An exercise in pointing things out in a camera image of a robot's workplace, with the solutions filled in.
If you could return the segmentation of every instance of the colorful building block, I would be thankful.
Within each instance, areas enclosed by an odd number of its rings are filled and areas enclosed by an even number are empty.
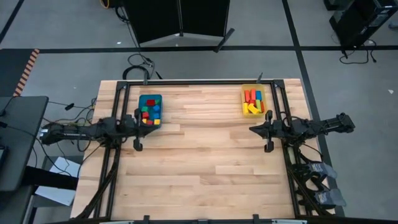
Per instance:
[[[261,111],[262,111],[262,112],[265,112],[265,111],[266,111],[266,109],[264,108],[264,103],[263,103],[263,102],[261,102]]]
[[[257,110],[260,111],[260,113],[262,112],[262,110],[261,110],[261,101],[260,100],[256,100],[256,108],[257,108]]]
[[[154,111],[160,111],[160,106],[159,105],[155,105],[154,106]]]
[[[251,99],[256,100],[256,90],[255,89],[251,90]]]
[[[261,91],[260,90],[257,90],[256,91],[256,100],[262,100],[262,97],[261,97]]]
[[[249,92],[249,90],[245,90],[244,91],[244,99],[245,99],[246,103],[249,103],[249,101],[250,101],[250,92]]]
[[[243,103],[243,113],[249,113],[248,103]]]
[[[155,100],[147,100],[147,106],[155,106]]]
[[[255,107],[254,107],[254,104],[252,104],[252,103],[249,104],[248,109],[249,109],[250,112],[252,112],[252,113],[254,113],[254,114],[260,113],[260,111],[259,111],[257,108],[255,108]]]
[[[142,113],[142,118],[149,118],[149,113],[148,112],[143,112]]]

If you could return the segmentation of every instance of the wooden tabletop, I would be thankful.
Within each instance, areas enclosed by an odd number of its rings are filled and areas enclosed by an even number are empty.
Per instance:
[[[284,81],[292,115],[310,118],[300,80]],[[274,110],[271,88],[264,88],[267,107]],[[111,116],[115,91],[116,81],[101,82],[94,121]],[[243,118],[240,91],[241,85],[131,87],[127,113],[133,114],[139,95],[161,94],[163,124],[142,140],[142,152],[133,149],[132,138],[123,144],[112,220],[294,217],[280,141],[274,140],[273,152],[264,152],[266,141],[249,130],[264,118]],[[307,144],[317,148],[314,139]],[[302,152],[319,160],[311,149]],[[83,164],[71,217],[94,196],[103,155],[100,148]],[[103,198],[102,215],[107,192]]]

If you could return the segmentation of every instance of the wire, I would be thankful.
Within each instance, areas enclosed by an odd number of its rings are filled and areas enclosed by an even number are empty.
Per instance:
[[[37,168],[37,153],[36,153],[36,150],[35,150],[35,147],[32,147],[32,149],[33,149],[33,152],[34,152],[34,154],[35,154],[35,168]]]
[[[317,153],[319,153],[319,156],[321,157],[321,161],[323,161],[323,155],[322,155],[322,153],[321,153],[318,149],[315,149],[314,147],[309,146],[309,145],[307,145],[307,144],[303,144],[303,146],[307,146],[307,147],[309,147],[310,149],[312,149],[312,150],[316,151]]]
[[[83,112],[84,110],[87,110],[87,109],[90,108],[90,107],[91,107],[91,105],[89,105],[89,106],[83,108],[83,109],[76,115],[75,118],[72,118],[72,119],[66,119],[66,118],[58,119],[58,120],[54,121],[54,123],[57,123],[58,121],[75,121],[76,119],[78,119],[78,117],[82,114],[82,112]]]
[[[55,168],[57,168],[59,171],[64,171],[64,170],[61,170],[57,165],[55,165],[55,163],[51,160],[50,156],[46,153],[46,151],[45,151],[45,149],[44,149],[42,143],[40,142],[40,140],[39,140],[36,136],[34,136],[32,133],[30,133],[30,132],[28,132],[28,131],[25,131],[25,130],[19,129],[19,128],[15,128],[15,127],[12,127],[12,126],[10,126],[10,125],[8,125],[7,128],[11,128],[11,129],[14,129],[14,130],[17,130],[17,131],[21,131],[21,132],[23,132],[23,133],[26,133],[26,134],[32,136],[33,138],[36,138],[36,140],[39,142],[40,146],[42,147],[43,152],[44,152],[45,156],[47,157],[47,159],[48,159],[48,160],[55,166]]]
[[[67,164],[68,164],[68,165],[66,166],[65,170],[59,172],[59,174],[61,174],[61,173],[63,173],[63,172],[66,172],[66,170],[68,169],[68,167],[70,166],[70,164],[69,164],[69,162],[68,162],[68,160],[67,160],[67,156],[66,156],[65,153],[62,151],[62,149],[61,149],[61,147],[60,147],[60,145],[59,145],[58,142],[57,142],[57,146],[58,146],[58,149],[61,151],[61,153],[62,153],[62,155],[63,155],[63,159],[64,159],[65,162],[67,162]]]
[[[120,15],[120,13],[119,13],[119,9],[121,8],[121,6],[116,6],[115,8],[114,8],[114,11],[115,11],[115,13],[116,13],[116,16],[120,19],[120,21],[122,21],[122,22],[124,22],[124,23],[130,23],[130,20],[126,17],[126,16],[122,16],[122,15]]]
[[[85,157],[84,159],[83,159],[83,161],[81,162],[81,165],[80,165],[80,167],[79,167],[79,169],[78,169],[78,171],[77,171],[77,177],[79,178],[79,175],[80,175],[80,168],[83,166],[83,163],[95,152],[95,151],[97,151],[97,149],[99,149],[101,147],[101,145],[99,145],[97,148],[95,148],[87,157]]]
[[[124,13],[124,8],[121,7],[121,10],[122,10],[123,16],[124,16],[125,18],[127,18],[127,17],[126,17],[126,13]],[[155,62],[153,62],[150,58],[145,57],[145,56],[143,56],[143,55],[141,54],[141,48],[138,46],[138,43],[136,43],[136,40],[134,39],[134,36],[133,36],[133,34],[132,34],[132,31],[131,31],[131,29],[130,29],[130,25],[129,25],[129,24],[127,24],[127,28],[129,29],[130,37],[131,37],[131,40],[132,40],[134,46],[135,46],[136,48],[138,48],[138,53],[130,55],[130,56],[128,57],[128,59],[127,59],[127,62],[129,62],[129,64],[131,65],[131,67],[135,67],[135,68],[140,67],[140,69],[147,70],[147,71],[148,71],[148,69],[144,68],[143,65],[147,65],[147,66],[152,67],[152,71],[150,72],[150,75],[149,75],[149,79],[151,79],[152,76],[153,76],[153,74],[154,74],[154,72],[155,72]],[[142,59],[143,63],[138,64],[138,65],[134,65],[134,64],[130,61],[130,59],[132,59],[133,56],[136,56],[136,55],[141,56],[141,59]]]
[[[7,109],[8,105],[10,104],[10,102],[11,102],[14,98],[17,98],[17,97],[19,97],[19,96],[13,96],[13,97],[11,97],[11,98],[8,100],[6,106],[0,111],[0,116],[6,115],[6,109]]]
[[[54,101],[49,101],[49,103],[53,103],[53,104],[56,104],[56,105],[70,106],[70,105],[65,104],[65,103],[58,103],[58,102],[54,102]],[[73,106],[72,108],[84,108],[84,107],[83,106]]]
[[[374,45],[373,45],[374,48],[371,50],[370,55],[371,55],[372,61],[373,61],[374,63],[376,63],[377,60],[376,60],[376,59],[374,58],[374,56],[373,56],[373,51],[374,51],[374,49],[377,47],[377,43],[376,43],[374,40],[371,40],[371,39],[368,39],[368,40],[371,41],[371,42],[374,44]],[[353,53],[355,53],[356,50],[357,50],[357,49],[355,49],[355,50],[353,50],[351,53],[347,54],[347,57],[350,56],[350,55],[352,55]],[[340,61],[341,63],[345,64],[345,65],[352,65],[352,64],[364,65],[364,64],[366,64],[366,63],[369,62],[369,50],[366,49],[366,60],[365,60],[364,62],[344,62],[344,61],[342,61],[342,59],[345,58],[345,57],[346,57],[346,56],[343,55],[343,56],[341,56],[341,57],[339,58],[339,61]]]

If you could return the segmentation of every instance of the black cable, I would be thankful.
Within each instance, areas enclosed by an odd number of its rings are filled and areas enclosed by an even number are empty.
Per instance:
[[[35,147],[32,147],[32,149],[33,149],[33,152],[34,152],[35,158],[36,158],[36,160],[35,160],[35,168],[37,168],[37,153],[36,153]]]
[[[7,125],[7,128],[11,128],[11,129],[14,129],[14,130],[17,130],[17,131],[22,131],[23,133],[26,133],[26,134],[32,136],[33,138],[36,138],[36,140],[39,142],[40,146],[42,147],[43,152],[44,152],[45,156],[47,157],[47,159],[48,159],[59,171],[64,171],[64,170],[61,170],[59,167],[57,167],[57,165],[55,165],[55,163],[51,160],[50,156],[46,153],[46,151],[45,151],[45,149],[44,149],[42,143],[40,142],[40,140],[39,140],[36,136],[34,136],[32,133],[29,133],[29,132],[27,132],[27,131],[25,131],[25,130],[23,130],[23,129],[15,128],[15,127],[12,127],[12,126],[10,126],[10,125]]]
[[[53,104],[56,104],[56,105],[63,105],[63,106],[70,106],[70,105],[72,105],[72,104],[58,103],[58,102],[54,102],[54,101],[49,101],[49,103],[53,103]],[[72,108],[84,108],[84,107],[73,105]]]
[[[126,14],[124,13],[124,9],[123,9],[122,7],[121,7],[121,10],[122,10],[123,16],[126,17]],[[127,62],[129,62],[129,64],[131,65],[131,67],[125,69],[125,71],[123,72],[123,80],[126,80],[127,73],[130,72],[130,71],[133,70],[133,69],[142,70],[142,71],[144,72],[144,76],[145,76],[145,77],[144,77],[144,80],[145,80],[145,79],[151,79],[152,76],[153,76],[153,74],[154,74],[154,72],[155,72],[155,62],[153,62],[150,58],[145,57],[145,56],[143,56],[143,55],[141,54],[141,48],[140,48],[140,47],[138,46],[138,44],[136,43],[136,41],[135,41],[135,39],[134,39],[134,37],[133,37],[133,34],[132,34],[132,32],[131,32],[131,29],[130,29],[129,24],[127,24],[127,28],[129,29],[130,37],[131,37],[131,40],[132,40],[134,46],[135,46],[136,48],[138,48],[139,51],[138,51],[138,53],[132,54],[132,55],[130,55],[130,56],[128,57]],[[133,56],[136,56],[136,55],[141,56],[141,59],[142,59],[143,63],[138,64],[138,65],[134,65],[134,64],[130,61],[130,59],[131,59]],[[143,65],[148,65],[148,66],[152,67],[152,71],[150,72],[150,74],[149,74],[148,69],[146,69],[145,67],[143,67]]]
[[[72,118],[72,119],[66,119],[66,118],[58,119],[58,120],[54,121],[54,123],[57,123],[57,122],[59,122],[59,121],[75,121],[76,119],[78,119],[78,117],[82,114],[82,112],[83,112],[84,110],[87,110],[87,109],[90,108],[90,107],[91,107],[91,105],[89,105],[89,106],[83,108],[83,109],[76,115],[75,118]]]
[[[122,22],[124,22],[124,23],[130,23],[130,20],[126,17],[126,16],[122,16],[122,15],[120,15],[120,13],[119,13],[119,9],[121,8],[121,6],[116,6],[115,8],[114,8],[114,11],[115,11],[115,13],[116,13],[116,16],[118,17],[118,19],[120,19],[120,21],[122,21]]]
[[[318,149],[315,149],[314,147],[309,146],[309,145],[307,145],[307,144],[303,144],[303,146],[307,146],[307,147],[309,147],[310,149],[312,149],[312,150],[316,151],[317,153],[319,153],[319,156],[321,157],[321,161],[323,161],[323,155],[322,155],[322,153],[321,153]]]
[[[99,145],[97,148],[95,148],[87,157],[85,157],[84,159],[83,159],[83,161],[81,162],[81,165],[80,165],[80,167],[79,167],[79,169],[78,169],[78,171],[77,171],[77,177],[79,178],[79,174],[80,174],[80,168],[83,166],[83,163],[95,152],[95,151],[97,151],[97,149],[99,149],[101,147],[101,145]]]
[[[88,149],[88,147],[89,147],[90,144],[91,144],[91,140],[92,140],[91,136],[89,136],[89,137],[90,137],[90,138],[89,138],[89,140],[88,140],[87,146],[86,146],[83,150],[81,150],[81,149],[80,149],[80,138],[81,138],[81,133],[79,133],[79,136],[77,137],[77,141],[76,141],[77,150],[79,150],[79,152],[85,152],[85,151]]]
[[[7,109],[8,105],[10,104],[10,102],[11,102],[14,98],[17,98],[17,97],[19,97],[19,96],[13,96],[13,97],[11,97],[11,98],[8,100],[6,106],[0,111],[0,117],[6,115],[6,109]]]
[[[62,149],[61,149],[61,147],[60,147],[60,145],[59,145],[58,142],[57,142],[57,146],[58,146],[58,149],[61,151],[61,153],[62,153],[62,155],[63,155],[63,159],[64,159],[65,162],[67,162],[67,164],[68,164],[68,165],[65,167],[65,170],[59,172],[59,174],[61,174],[61,173],[63,173],[63,172],[66,172],[66,170],[68,169],[68,167],[70,166],[70,164],[69,164],[69,162],[68,162],[68,160],[67,160],[67,155],[65,155],[65,153],[62,151]]]
[[[370,41],[374,44],[374,45],[373,45],[373,49],[371,50],[370,55],[371,55],[371,58],[372,58],[373,63],[376,63],[377,60],[376,60],[376,59],[374,58],[374,56],[373,56],[373,51],[374,51],[374,49],[377,47],[377,43],[376,43],[374,40],[371,40],[371,39],[368,39],[368,40],[370,40]],[[347,57],[350,56],[350,55],[352,55],[353,53],[355,53],[355,51],[356,51],[356,49],[353,50],[351,53],[347,54]],[[346,56],[343,55],[343,56],[341,56],[341,57],[339,58],[339,61],[340,61],[341,63],[345,64],[345,65],[352,65],[352,64],[364,65],[364,64],[366,64],[366,63],[369,62],[369,50],[366,49],[366,61],[364,61],[364,62],[344,62],[344,61],[342,61],[342,59],[345,58],[345,57],[346,57]]]

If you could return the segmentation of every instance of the orange block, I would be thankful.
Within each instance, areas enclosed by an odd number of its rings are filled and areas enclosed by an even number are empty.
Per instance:
[[[250,92],[249,90],[244,91],[244,99],[246,100],[247,103],[250,101]]]
[[[261,111],[262,112],[265,112],[265,110],[264,110],[265,108],[264,108],[264,103],[263,102],[261,102]]]
[[[251,99],[254,101],[256,100],[256,90],[255,89],[251,90]]]

